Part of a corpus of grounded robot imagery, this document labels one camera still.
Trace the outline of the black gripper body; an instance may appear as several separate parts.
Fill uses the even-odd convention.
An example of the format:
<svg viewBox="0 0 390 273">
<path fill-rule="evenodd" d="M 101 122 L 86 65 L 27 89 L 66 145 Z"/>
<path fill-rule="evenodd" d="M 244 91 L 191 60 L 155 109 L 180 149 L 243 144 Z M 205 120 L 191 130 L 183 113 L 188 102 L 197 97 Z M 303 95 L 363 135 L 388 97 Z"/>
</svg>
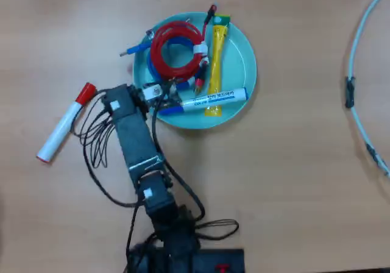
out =
<svg viewBox="0 0 390 273">
<path fill-rule="evenodd" d="M 141 101 L 148 107 L 154 107 L 157 101 L 163 97 L 163 89 L 160 84 L 152 84 L 146 88 L 137 88 L 136 91 Z"/>
</svg>

